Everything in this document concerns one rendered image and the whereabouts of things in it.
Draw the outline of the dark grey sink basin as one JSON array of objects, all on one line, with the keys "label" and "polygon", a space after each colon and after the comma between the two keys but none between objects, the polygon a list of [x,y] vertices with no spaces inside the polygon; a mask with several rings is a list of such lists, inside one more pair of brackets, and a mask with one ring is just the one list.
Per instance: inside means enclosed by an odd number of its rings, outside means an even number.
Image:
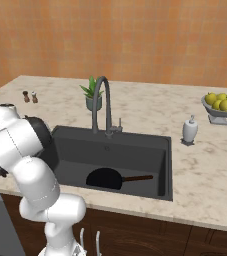
[{"label": "dark grey sink basin", "polygon": [[150,175],[150,180],[128,181],[119,194],[171,201],[171,139],[164,136],[116,133],[111,139],[103,130],[57,126],[52,143],[39,154],[61,185],[85,188],[87,176],[105,167],[123,177]]}]

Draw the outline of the dark wood cupboard door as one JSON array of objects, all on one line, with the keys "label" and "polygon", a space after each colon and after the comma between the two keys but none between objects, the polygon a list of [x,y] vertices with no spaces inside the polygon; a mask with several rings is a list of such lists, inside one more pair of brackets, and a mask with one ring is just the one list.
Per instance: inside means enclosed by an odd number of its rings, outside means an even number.
[{"label": "dark wood cupboard door", "polygon": [[[32,222],[23,219],[19,213],[19,203],[21,198],[13,195],[1,195],[26,256],[38,256],[40,251],[46,246],[44,235],[44,223]],[[90,229],[91,211],[87,210],[84,219],[73,226],[73,233],[79,241],[80,230],[84,228],[84,248],[87,256],[94,256]]]},{"label": "dark wood cupboard door", "polygon": [[227,256],[227,232],[193,226],[184,256]]},{"label": "dark wood cupboard door", "polygon": [[167,221],[89,209],[102,256],[184,256],[191,227]]}]

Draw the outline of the green plant in grey pot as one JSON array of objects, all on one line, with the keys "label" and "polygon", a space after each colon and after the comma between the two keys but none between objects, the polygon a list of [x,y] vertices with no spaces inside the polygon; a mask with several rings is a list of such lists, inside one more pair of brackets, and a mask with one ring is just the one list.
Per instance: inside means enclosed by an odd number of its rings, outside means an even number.
[{"label": "green plant in grey pot", "polygon": [[[95,93],[95,87],[97,85],[97,82],[99,80],[99,77],[94,78],[93,76],[89,77],[89,85],[88,87],[80,86],[80,88],[84,91],[84,95],[86,98],[86,107],[88,110],[93,110],[93,98]],[[97,98],[97,110],[100,110],[102,108],[102,91],[99,91],[98,98]]]}]

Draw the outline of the grey fruit bowl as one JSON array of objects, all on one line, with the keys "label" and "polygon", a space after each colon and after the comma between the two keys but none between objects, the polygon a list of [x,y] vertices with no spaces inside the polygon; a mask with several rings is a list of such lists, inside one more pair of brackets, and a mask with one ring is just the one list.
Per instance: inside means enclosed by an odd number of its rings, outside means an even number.
[{"label": "grey fruit bowl", "polygon": [[208,113],[208,119],[211,124],[227,125],[227,112],[215,110],[205,101],[205,97],[201,98],[201,103]]}]

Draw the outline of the white soap dispenser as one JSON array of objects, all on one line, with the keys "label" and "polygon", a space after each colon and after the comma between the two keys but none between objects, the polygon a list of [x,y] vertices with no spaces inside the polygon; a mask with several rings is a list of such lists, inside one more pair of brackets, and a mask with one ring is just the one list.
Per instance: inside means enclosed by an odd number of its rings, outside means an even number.
[{"label": "white soap dispenser", "polygon": [[183,124],[182,142],[186,145],[193,145],[197,132],[198,132],[198,123],[195,121],[195,116],[192,115]]}]

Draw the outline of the dark grey curved tap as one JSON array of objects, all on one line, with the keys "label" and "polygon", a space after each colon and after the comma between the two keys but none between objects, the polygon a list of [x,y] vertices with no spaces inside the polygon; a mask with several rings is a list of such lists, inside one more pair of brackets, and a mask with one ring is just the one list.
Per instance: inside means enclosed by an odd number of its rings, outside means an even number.
[{"label": "dark grey curved tap", "polygon": [[111,116],[111,101],[110,101],[110,87],[108,79],[105,76],[101,76],[97,82],[97,85],[95,87],[95,93],[94,93],[94,102],[93,102],[93,110],[92,110],[92,132],[94,134],[97,134],[99,131],[98,128],[98,121],[97,121],[97,98],[98,93],[100,91],[101,85],[105,85],[105,91],[106,91],[106,130],[105,130],[105,136],[108,139],[111,139],[113,137],[113,134],[116,132],[121,132],[123,130],[123,127],[121,125],[113,126],[112,125],[112,116]]}]

